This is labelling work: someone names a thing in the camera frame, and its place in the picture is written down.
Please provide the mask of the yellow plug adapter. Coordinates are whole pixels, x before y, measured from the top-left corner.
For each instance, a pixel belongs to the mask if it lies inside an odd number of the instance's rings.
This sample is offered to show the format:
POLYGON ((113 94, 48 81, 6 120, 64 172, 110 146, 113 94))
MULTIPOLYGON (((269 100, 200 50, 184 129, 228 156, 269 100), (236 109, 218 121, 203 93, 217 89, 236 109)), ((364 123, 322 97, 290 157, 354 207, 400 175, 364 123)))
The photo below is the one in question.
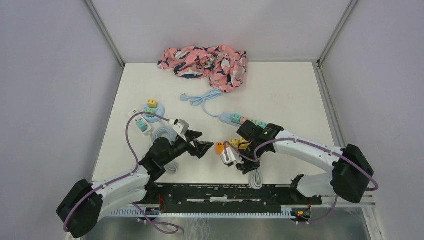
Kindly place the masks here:
POLYGON ((239 147, 240 140, 239 140, 238 138, 231 138, 231 139, 229 139, 228 141, 229 141, 229 143, 230 143, 232 146, 234 146, 234 147, 236 147, 236 148, 238 148, 238 147, 239 147))
POLYGON ((240 138, 237 149, 238 150, 246 150, 248 148, 249 144, 250 144, 250 141, 248 141, 244 138, 240 138))

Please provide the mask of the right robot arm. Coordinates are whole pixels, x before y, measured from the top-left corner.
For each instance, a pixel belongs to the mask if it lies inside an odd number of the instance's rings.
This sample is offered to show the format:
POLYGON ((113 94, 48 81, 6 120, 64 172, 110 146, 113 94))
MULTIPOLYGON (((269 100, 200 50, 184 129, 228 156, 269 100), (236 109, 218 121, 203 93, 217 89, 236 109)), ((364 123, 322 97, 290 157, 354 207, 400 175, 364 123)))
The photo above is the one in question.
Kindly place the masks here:
POLYGON ((240 126, 237 134, 248 142, 247 148, 239 150, 225 142, 220 157, 226 166, 236 166, 243 174, 257 170, 260 157, 267 152, 288 155, 324 171, 296 176, 288 191, 289 199, 295 204, 322 195, 336 195, 358 204, 366 192, 379 188, 373 179, 373 168, 355 145, 328 146, 299 137, 279 125, 269 123, 260 127, 249 120, 240 126))

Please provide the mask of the orange power strip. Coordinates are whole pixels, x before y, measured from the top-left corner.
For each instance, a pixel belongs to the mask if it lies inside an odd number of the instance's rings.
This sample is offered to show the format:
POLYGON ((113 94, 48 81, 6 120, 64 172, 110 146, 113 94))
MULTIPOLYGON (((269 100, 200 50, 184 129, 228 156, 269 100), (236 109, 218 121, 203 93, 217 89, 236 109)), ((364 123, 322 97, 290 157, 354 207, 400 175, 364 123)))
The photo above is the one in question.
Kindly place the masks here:
POLYGON ((221 155, 222 152, 226 149, 227 145, 224 141, 216 142, 215 143, 215 153, 217 155, 221 155))

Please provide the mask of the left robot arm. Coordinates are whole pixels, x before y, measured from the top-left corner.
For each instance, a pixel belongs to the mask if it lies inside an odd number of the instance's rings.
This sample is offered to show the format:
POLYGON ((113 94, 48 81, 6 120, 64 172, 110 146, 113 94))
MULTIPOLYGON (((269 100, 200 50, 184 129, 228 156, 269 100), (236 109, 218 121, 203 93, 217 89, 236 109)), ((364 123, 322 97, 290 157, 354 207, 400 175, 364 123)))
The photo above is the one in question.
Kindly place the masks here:
POLYGON ((154 202, 158 195, 154 184, 166 172, 166 165, 185 153, 201 159, 214 146, 213 142, 199 141, 201 136, 201 132, 189 130, 173 142, 157 138, 133 169, 105 180, 79 180, 56 209, 63 230, 80 238, 115 210, 140 201, 154 202))

